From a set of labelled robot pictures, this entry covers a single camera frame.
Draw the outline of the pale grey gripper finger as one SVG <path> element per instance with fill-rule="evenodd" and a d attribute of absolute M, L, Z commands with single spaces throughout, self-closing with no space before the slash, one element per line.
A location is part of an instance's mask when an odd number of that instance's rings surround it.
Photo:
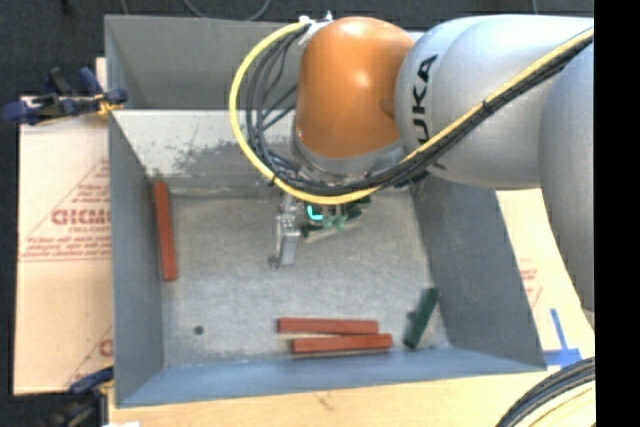
<path fill-rule="evenodd" d="M 269 266 L 273 270 L 277 270 L 281 265 L 281 238 L 281 215 L 277 214 L 273 221 L 273 253 L 268 258 Z"/>
<path fill-rule="evenodd" d="M 283 214 L 280 220 L 280 261 L 282 266 L 295 263 L 301 230 L 294 214 Z"/>

